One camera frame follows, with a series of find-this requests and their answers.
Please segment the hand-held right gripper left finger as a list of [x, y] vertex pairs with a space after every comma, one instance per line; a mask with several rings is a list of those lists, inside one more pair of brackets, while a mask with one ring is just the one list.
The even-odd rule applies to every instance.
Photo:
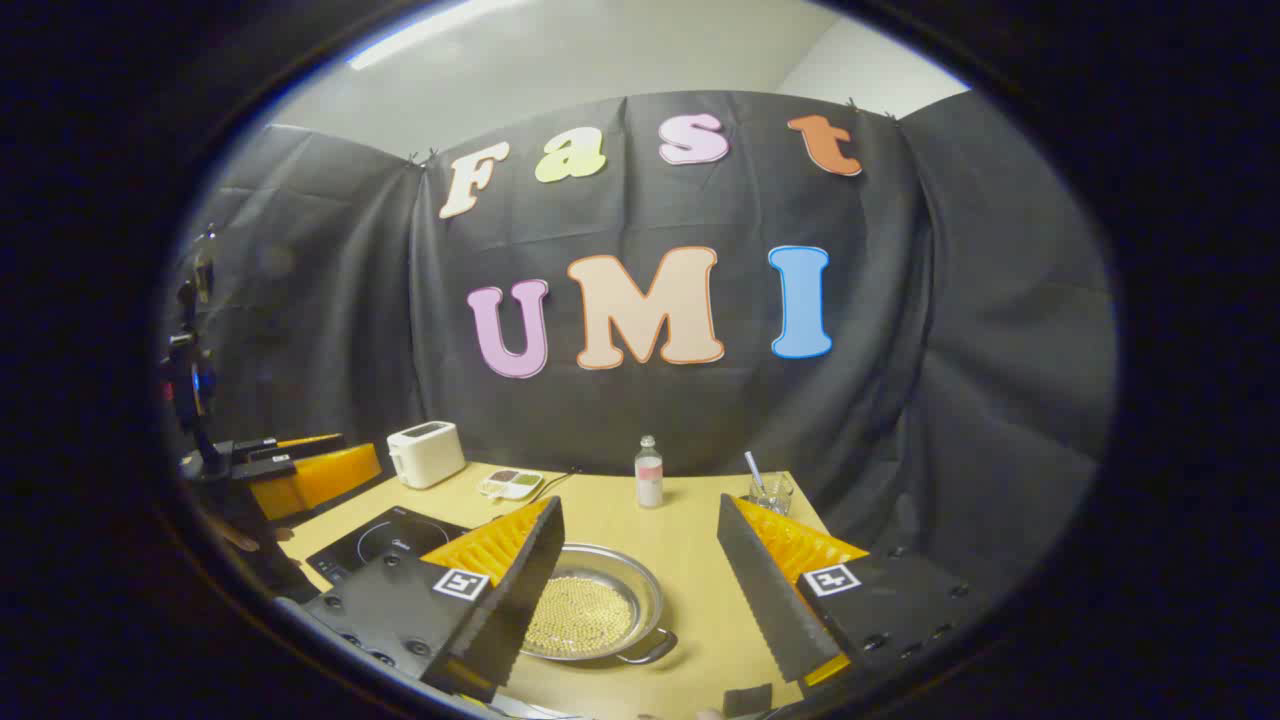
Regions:
[[392, 546], [300, 612], [402, 676], [488, 702], [509, 679], [563, 543], [561, 500], [544, 497], [430, 553]]

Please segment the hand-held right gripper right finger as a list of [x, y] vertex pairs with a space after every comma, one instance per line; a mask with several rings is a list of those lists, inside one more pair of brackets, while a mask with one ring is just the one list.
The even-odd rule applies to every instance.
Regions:
[[870, 553], [722, 495], [717, 539], [786, 682], [896, 676], [973, 628], [986, 593], [918, 553]]

